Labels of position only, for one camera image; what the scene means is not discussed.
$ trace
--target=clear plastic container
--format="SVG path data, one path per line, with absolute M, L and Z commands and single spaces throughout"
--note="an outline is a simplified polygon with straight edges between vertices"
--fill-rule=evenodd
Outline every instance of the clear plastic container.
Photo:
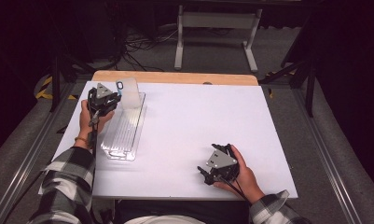
M 101 148 L 108 159 L 134 161 L 146 112 L 145 93 L 138 93 L 136 98 L 135 91 L 125 91 L 125 87 L 123 82 L 120 102 L 125 104 L 118 106 L 114 117 L 109 120 Z M 128 94 L 133 97 L 132 100 L 127 98 Z

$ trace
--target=wrist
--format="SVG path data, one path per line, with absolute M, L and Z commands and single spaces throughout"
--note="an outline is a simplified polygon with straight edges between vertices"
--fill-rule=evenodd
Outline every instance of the wrist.
M 92 129 L 91 127 L 81 129 L 81 130 L 79 131 L 78 136 L 81 136 L 81 137 L 88 137 L 89 133 L 91 133 L 92 131 L 93 131 L 93 129 Z
M 248 195 L 246 195 L 248 201 L 251 204 L 259 201 L 263 196 L 265 196 L 265 194 L 263 193 L 263 191 L 260 188 L 253 189 L 253 190 L 250 191 L 250 193 Z
M 85 149 L 91 149 L 89 133 L 80 132 L 74 140 L 74 147 L 83 147 Z

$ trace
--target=aluminum rail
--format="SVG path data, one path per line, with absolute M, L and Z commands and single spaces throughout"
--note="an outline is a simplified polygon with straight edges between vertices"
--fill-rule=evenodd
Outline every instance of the aluminum rail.
M 350 198 L 349 193 L 347 192 L 347 189 L 344 186 L 343 180 L 340 177 L 338 169 L 336 168 L 335 163 L 331 159 L 329 151 L 324 142 L 323 136 L 321 135 L 314 119 L 308 115 L 305 109 L 305 101 L 301 90 L 293 89 L 293 93 L 297 100 L 298 107 L 301 110 L 303 117 L 312 132 L 312 136 L 314 137 L 321 162 L 323 163 L 324 168 L 326 169 L 326 174 L 328 175 L 332 188 L 334 189 L 335 194 L 338 197 L 341 209 L 343 210 L 343 213 L 346 216 L 347 221 L 353 224 L 362 223 L 353 205 L 352 199 Z
M 3 198 L 0 201 L 0 223 L 3 223 L 7 217 L 8 212 L 12 208 L 14 202 L 16 201 L 18 194 L 23 187 L 24 182 L 26 181 L 27 176 L 30 174 L 30 171 L 35 164 L 36 158 L 38 157 L 42 144 L 45 142 L 48 136 L 48 131 L 51 128 L 53 122 L 61 113 L 62 107 L 64 103 L 67 101 L 67 96 L 71 93 L 74 84 L 66 83 L 64 89 L 62 91 L 62 98 L 59 102 L 56 109 L 49 113 L 44 125 L 42 126 L 38 136 L 36 137 L 35 141 L 33 142 L 30 150 L 24 157 L 21 166 L 19 167 L 18 171 L 14 174 L 11 183 L 9 184 L 6 193 L 4 194 Z

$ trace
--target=metal stand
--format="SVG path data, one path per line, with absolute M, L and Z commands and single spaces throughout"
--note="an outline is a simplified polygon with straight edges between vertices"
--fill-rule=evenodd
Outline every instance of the metal stand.
M 182 67 L 184 27 L 212 27 L 251 30 L 250 37 L 247 41 L 244 41 L 242 45 L 250 69 L 253 73 L 256 73 L 258 69 L 251 47 L 256 35 L 261 13 L 262 9 L 259 9 L 256 14 L 184 12 L 183 6 L 180 6 L 178 10 L 178 43 L 175 52 L 174 69 L 181 70 Z
M 77 65 L 83 68 L 88 74 L 93 74 L 97 71 L 95 68 L 83 63 L 70 55 L 55 56 L 52 62 L 52 89 L 53 89 L 53 100 L 50 112 L 53 112 L 59 104 L 60 92 L 61 92 L 61 74 L 64 80 L 68 83 L 74 83 L 77 79 L 77 74 L 73 65 Z
M 306 110 L 309 116 L 312 118 L 313 117 L 312 97 L 313 97 L 313 92 L 314 92 L 314 80 L 315 80 L 315 73 L 316 73 L 315 66 L 316 66 L 316 61 L 314 59 L 309 59 L 307 61 L 302 61 L 299 63 L 293 63 L 276 73 L 270 73 L 270 76 L 259 80 L 258 83 L 259 84 L 270 84 L 273 80 L 296 70 L 296 73 L 294 74 L 294 76 L 289 80 L 289 85 L 291 89 L 298 89 L 303 84 L 303 82 L 306 80 L 306 78 L 308 79 L 305 107 L 306 107 Z

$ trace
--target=white tabletop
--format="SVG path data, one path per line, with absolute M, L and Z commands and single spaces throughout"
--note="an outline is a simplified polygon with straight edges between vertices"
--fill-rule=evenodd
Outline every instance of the white tabletop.
M 101 82 L 116 91 L 115 82 Z M 80 100 L 97 82 L 87 83 Z M 147 110 L 135 161 L 109 160 L 98 148 L 93 196 L 122 199 L 237 200 L 203 183 L 197 166 L 214 151 L 212 143 L 236 146 L 264 193 L 297 191 L 258 86 L 140 83 Z M 78 104 L 55 157 L 74 143 Z M 98 138 L 98 147 L 105 132 Z

